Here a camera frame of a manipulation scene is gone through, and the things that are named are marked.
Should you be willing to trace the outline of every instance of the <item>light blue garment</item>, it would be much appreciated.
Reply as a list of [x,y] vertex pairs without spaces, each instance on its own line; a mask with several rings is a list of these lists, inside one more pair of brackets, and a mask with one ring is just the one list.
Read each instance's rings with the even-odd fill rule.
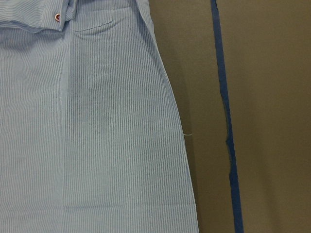
[[0,0],[0,232],[198,233],[148,0]]

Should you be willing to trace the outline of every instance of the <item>blue tape strip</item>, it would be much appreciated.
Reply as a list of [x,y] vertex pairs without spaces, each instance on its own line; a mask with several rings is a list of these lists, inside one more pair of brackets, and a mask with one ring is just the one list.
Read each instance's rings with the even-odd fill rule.
[[214,36],[215,36],[215,47],[216,47],[220,93],[223,99],[223,104],[224,104],[225,114],[226,114],[226,121],[227,121],[226,143],[228,146],[229,158],[230,158],[229,178],[230,178],[230,186],[231,186],[231,200],[232,200],[232,209],[233,209],[233,217],[234,217],[234,228],[235,228],[235,233],[243,233],[244,229],[243,229],[243,219],[242,219],[242,210],[241,210],[239,179],[238,179],[237,164],[236,164],[234,143],[233,143],[233,132],[232,132],[232,124],[231,124],[227,79],[226,79],[226,74],[225,74],[225,58],[224,58],[224,51],[223,51],[220,18],[219,18],[219,11],[217,8],[216,0],[211,0],[210,2],[211,2],[212,16],[213,16],[213,27],[214,27]]

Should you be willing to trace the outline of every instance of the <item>red button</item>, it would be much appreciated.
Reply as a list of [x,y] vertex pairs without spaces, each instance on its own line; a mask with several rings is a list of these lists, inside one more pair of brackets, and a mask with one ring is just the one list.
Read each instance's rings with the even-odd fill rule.
[[56,20],[57,22],[60,21],[60,13],[57,13],[57,14],[55,15],[55,20]]

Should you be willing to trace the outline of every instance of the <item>folded sleeve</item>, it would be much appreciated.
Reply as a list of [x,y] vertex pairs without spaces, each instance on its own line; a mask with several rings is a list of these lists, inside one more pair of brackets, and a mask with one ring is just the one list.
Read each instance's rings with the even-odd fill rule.
[[77,0],[0,0],[0,28],[22,28],[36,33],[43,29],[62,31],[75,17]]

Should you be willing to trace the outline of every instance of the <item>shirt pocket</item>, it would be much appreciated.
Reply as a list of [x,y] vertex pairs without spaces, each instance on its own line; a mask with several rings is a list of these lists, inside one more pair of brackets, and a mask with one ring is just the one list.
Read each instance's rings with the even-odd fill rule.
[[76,16],[72,22],[72,30],[77,33],[93,34],[94,30],[104,29],[105,26],[111,24],[112,10],[87,11]]

